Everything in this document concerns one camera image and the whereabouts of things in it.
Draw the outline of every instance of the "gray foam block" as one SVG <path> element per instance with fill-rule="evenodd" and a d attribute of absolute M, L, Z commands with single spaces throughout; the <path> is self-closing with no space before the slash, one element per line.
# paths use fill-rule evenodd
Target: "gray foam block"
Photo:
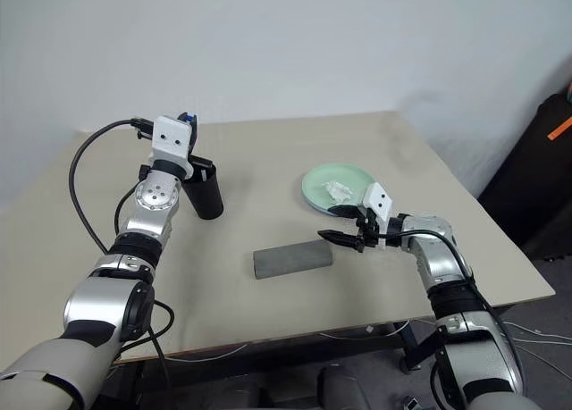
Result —
<path fill-rule="evenodd" d="M 254 251 L 253 258 L 257 279 L 302 272 L 333 263 L 330 245 L 323 239 Z"/>

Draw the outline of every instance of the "black cylindrical cup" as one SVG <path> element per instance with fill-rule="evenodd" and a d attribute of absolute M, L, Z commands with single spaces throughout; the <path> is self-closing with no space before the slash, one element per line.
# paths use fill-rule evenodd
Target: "black cylindrical cup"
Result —
<path fill-rule="evenodd" d="M 213 220 L 223 213 L 221 190 L 216 180 L 216 167 L 203 167 L 193 164 L 193 175 L 182 182 L 197 215 L 203 220 Z"/>

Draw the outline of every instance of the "orange tag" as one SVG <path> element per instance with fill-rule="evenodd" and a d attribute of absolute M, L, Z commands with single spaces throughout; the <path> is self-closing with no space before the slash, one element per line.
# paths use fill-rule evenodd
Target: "orange tag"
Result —
<path fill-rule="evenodd" d="M 554 129 L 551 133 L 548 134 L 548 139 L 554 140 L 562 133 L 564 133 L 568 127 L 572 127 L 572 117 L 568 118 L 562 124 L 560 124 L 556 129 Z"/>

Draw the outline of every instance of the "white tissue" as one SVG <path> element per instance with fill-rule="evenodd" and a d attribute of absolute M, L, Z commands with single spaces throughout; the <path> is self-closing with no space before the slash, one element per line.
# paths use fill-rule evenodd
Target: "white tissue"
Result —
<path fill-rule="evenodd" d="M 326 182 L 323 185 L 330 197 L 336 202 L 336 205 L 342 205 L 343 202 L 350 200 L 353 196 L 351 189 L 335 180 Z"/>

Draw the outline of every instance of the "black cable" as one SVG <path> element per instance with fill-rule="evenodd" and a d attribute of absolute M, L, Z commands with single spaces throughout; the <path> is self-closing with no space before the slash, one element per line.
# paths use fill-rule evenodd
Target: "black cable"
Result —
<path fill-rule="evenodd" d="M 155 346 L 155 350 L 157 351 L 157 356 L 159 356 L 159 363 L 161 364 L 161 368 L 163 368 L 164 380 L 167 385 L 167 392 L 169 394 L 169 399 L 171 400 L 171 406 L 173 410 L 177 410 L 177 401 L 175 400 L 175 395 L 172 390 L 172 382 L 171 382 L 171 374 L 169 373 L 169 369 L 167 368 L 167 361 L 164 359 L 164 353 L 161 347 L 159 346 L 159 341 L 157 340 L 157 336 L 153 332 L 153 329 L 149 327 L 147 330 L 151 341 L 153 341 L 153 345 Z"/>
<path fill-rule="evenodd" d="M 114 129 L 115 127 L 119 127 L 119 126 L 123 126 L 123 125 L 129 125 L 129 124 L 131 124 L 131 120 L 121 120 L 121 121 L 112 122 L 111 124 L 107 124 L 105 127 L 101 128 L 98 131 L 96 131 L 95 133 L 89 135 L 89 137 L 85 140 L 85 142 L 83 144 L 81 144 L 80 148 L 78 148 L 78 151 L 76 151 L 75 156 L 73 157 L 73 160 L 71 160 L 70 172 L 68 174 L 68 187 L 70 189 L 70 196 L 71 196 L 71 202 L 73 203 L 73 207 L 75 207 L 75 211 L 78 213 L 78 216 L 80 217 L 81 223 L 83 224 L 83 226 L 88 231 L 89 236 L 91 236 L 91 238 L 94 239 L 97 246 L 99 247 L 99 249 L 101 249 L 101 251 L 104 254 L 107 254 L 107 248 L 105 247 L 104 243 L 97 236 L 97 234 L 94 232 L 93 228 L 89 224 L 89 221 L 86 218 L 86 215 L 83 213 L 83 210 L 81 209 L 80 201 L 78 200 L 78 196 L 75 192 L 75 171 L 78 168 L 78 162 L 80 161 L 80 158 L 83 155 L 84 151 L 88 148 L 88 146 L 91 145 L 91 143 L 94 140 L 99 138 L 101 135 L 103 135 L 107 131 Z"/>
<path fill-rule="evenodd" d="M 442 403 L 441 399 L 439 398 L 439 394 L 437 394 L 437 388 L 435 387 L 435 376 L 437 375 L 437 363 L 433 363 L 433 367 L 431 367 L 431 375 L 429 376 L 429 384 L 431 385 L 431 392 L 433 393 L 433 399 L 437 406 L 441 410 L 447 410 L 447 407 Z"/>
<path fill-rule="evenodd" d="M 175 312 L 171 309 L 171 307 L 169 307 L 168 305 L 166 305 L 165 303 L 163 303 L 162 301 L 159 300 L 155 300 L 153 302 L 154 305 L 158 305 L 159 307 L 162 307 L 164 310 L 167 311 L 167 313 L 169 314 L 169 322 L 159 331 L 155 334 L 155 337 L 159 338 L 162 335 L 164 335 L 169 329 L 171 329 L 172 324 L 175 322 Z M 144 343 L 148 343 L 149 341 L 151 341 L 151 337 L 145 337 L 144 339 L 141 340 L 137 340 L 134 341 L 133 343 L 130 343 L 129 345 L 125 345 L 123 346 L 119 352 L 123 353 L 129 349 L 133 349 L 134 347 L 137 347 L 139 345 L 142 345 Z"/>
<path fill-rule="evenodd" d="M 115 208 L 115 215 L 114 215 L 115 234 L 119 234 L 119 215 L 122 212 L 123 204 L 127 201 L 127 199 L 131 196 L 131 194 L 135 192 L 135 188 L 137 188 L 138 184 L 139 183 L 135 184 L 132 188 L 129 189 L 129 191 L 127 191 L 127 193 L 125 193 L 125 196 L 122 197 L 122 199 L 117 204 L 117 207 Z"/>
<path fill-rule="evenodd" d="M 451 253 L 453 254 L 455 261 L 457 261 L 457 264 L 458 264 L 461 272 L 463 273 L 465 280 L 467 281 L 467 285 L 475 293 L 476 297 L 479 299 L 479 301 L 484 306 L 486 311 L 489 314 L 491 314 L 493 320 L 499 325 L 500 330 L 502 331 L 504 336 L 507 338 L 507 342 L 509 343 L 510 352 L 512 353 L 513 357 L 515 358 L 515 363 L 517 364 L 518 371 L 520 372 L 520 378 L 522 380 L 523 395 L 526 396 L 525 370 L 524 370 L 524 367 L 522 365 L 522 360 L 520 359 L 520 355 L 517 352 L 517 347 L 515 346 L 515 342 L 512 339 L 512 336 L 509 334 L 509 330 L 505 326 L 502 319 L 497 315 L 496 311 L 492 308 L 492 306 L 489 304 L 489 302 L 486 301 L 486 298 L 484 298 L 483 294 L 481 294 L 481 291 L 479 291 L 478 288 L 476 287 L 475 282 L 473 281 L 473 276 L 471 274 L 469 274 L 469 272 L 467 270 L 467 266 L 465 265 L 465 260 L 463 260 L 463 257 L 459 253 L 457 247 L 448 238 L 446 238 L 442 234 L 438 233 L 437 231 L 433 231 L 433 230 L 408 230 L 408 231 L 400 231 L 399 233 L 380 234 L 378 236 L 379 236 L 379 238 L 392 239 L 392 238 L 403 238 L 406 236 L 413 236 L 413 235 L 419 235 L 419 234 L 425 234 L 425 235 L 429 235 L 429 236 L 439 238 L 447 246 L 449 251 L 451 251 Z"/>

